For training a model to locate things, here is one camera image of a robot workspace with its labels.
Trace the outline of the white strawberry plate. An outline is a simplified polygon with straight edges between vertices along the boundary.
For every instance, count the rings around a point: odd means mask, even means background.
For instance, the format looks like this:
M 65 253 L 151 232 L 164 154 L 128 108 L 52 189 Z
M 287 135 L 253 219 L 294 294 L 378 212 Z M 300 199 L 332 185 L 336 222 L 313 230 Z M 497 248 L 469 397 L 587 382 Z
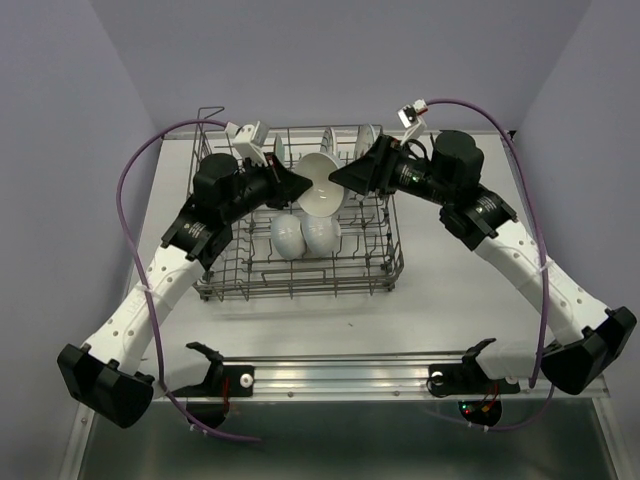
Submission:
M 354 146 L 354 157 L 363 156 L 375 143 L 379 131 L 372 124 L 362 124 L 358 126 Z

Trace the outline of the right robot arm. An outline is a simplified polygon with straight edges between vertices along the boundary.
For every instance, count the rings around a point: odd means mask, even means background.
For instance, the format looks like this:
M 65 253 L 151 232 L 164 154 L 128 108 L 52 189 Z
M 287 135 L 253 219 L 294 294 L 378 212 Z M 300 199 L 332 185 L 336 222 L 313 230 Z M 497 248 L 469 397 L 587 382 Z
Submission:
M 582 393 L 620 356 L 636 317 L 591 296 L 542 252 L 516 211 L 481 184 L 484 153 L 472 136 L 447 130 L 431 145 L 431 156 L 418 158 L 406 144 L 382 134 L 329 179 L 360 195 L 401 191 L 438 205 L 445 229 L 500 272 L 541 314 L 552 335 L 540 354 L 483 339 L 444 369 L 436 392 L 480 392 L 493 381 L 529 378 L 539 369 L 560 391 Z

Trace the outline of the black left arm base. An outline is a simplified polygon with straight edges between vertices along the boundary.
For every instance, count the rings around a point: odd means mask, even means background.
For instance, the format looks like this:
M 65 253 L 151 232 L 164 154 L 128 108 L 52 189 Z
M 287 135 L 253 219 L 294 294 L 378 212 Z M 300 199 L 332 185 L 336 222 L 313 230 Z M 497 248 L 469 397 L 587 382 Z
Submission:
M 251 398 L 254 394 L 255 367 L 229 363 L 224 356 L 203 343 L 189 342 L 177 367 L 171 367 L 166 379 L 170 396 L 187 413 L 192 431 L 239 441 L 240 434 L 219 430 L 231 411 L 231 400 Z

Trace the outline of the grey wire dish rack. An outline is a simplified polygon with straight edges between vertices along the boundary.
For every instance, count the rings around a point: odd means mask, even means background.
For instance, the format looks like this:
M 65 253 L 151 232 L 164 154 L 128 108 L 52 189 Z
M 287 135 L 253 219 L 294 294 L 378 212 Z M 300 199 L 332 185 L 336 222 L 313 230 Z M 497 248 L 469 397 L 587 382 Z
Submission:
M 355 159 L 356 147 L 369 146 L 384 132 L 379 124 L 322 125 L 276 127 L 266 138 L 265 153 L 277 151 L 282 163 L 294 169 L 307 154 L 323 151 L 344 164 Z M 239 153 L 231 136 L 213 125 L 194 127 L 187 194 L 201 161 L 212 153 Z M 242 170 L 243 162 L 238 161 Z M 274 221 L 281 220 L 292 227 L 297 217 L 304 227 L 307 214 L 298 203 L 284 210 L 259 207 L 235 222 L 231 244 L 214 262 L 208 272 L 194 285 L 203 301 L 246 301 L 258 297 L 339 294 L 392 291 L 404 269 L 395 201 L 390 196 L 354 192 L 346 193 L 345 202 L 333 218 L 339 233 L 331 240 L 327 252 L 315 253 L 295 230 L 291 246 L 276 248 L 277 230 Z

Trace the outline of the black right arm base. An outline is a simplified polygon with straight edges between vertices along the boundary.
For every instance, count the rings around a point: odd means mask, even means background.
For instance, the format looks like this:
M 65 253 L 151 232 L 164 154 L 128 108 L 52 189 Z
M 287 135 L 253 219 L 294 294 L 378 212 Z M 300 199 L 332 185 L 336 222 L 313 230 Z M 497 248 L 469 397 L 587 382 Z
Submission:
M 519 381 L 511 377 L 490 379 L 477 359 L 495 338 L 484 339 L 470 347 L 458 363 L 442 363 L 429 368 L 426 388 L 436 398 L 472 396 L 459 400 L 458 410 L 471 428 L 493 430 L 501 420 L 501 394 L 513 395 L 521 391 Z

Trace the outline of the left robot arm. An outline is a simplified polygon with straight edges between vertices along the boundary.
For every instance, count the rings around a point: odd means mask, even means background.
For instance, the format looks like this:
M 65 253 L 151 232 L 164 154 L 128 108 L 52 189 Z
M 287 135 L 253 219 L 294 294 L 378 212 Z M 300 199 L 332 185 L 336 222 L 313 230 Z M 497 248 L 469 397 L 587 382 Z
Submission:
M 229 154 L 206 156 L 193 191 L 161 238 L 139 282 L 81 346 L 57 357 L 72 398 L 121 428 L 136 423 L 165 391 L 165 376 L 141 371 L 142 356 L 161 323 L 233 239 L 233 225 L 262 205 L 282 209 L 312 187 L 276 156 L 263 166 Z

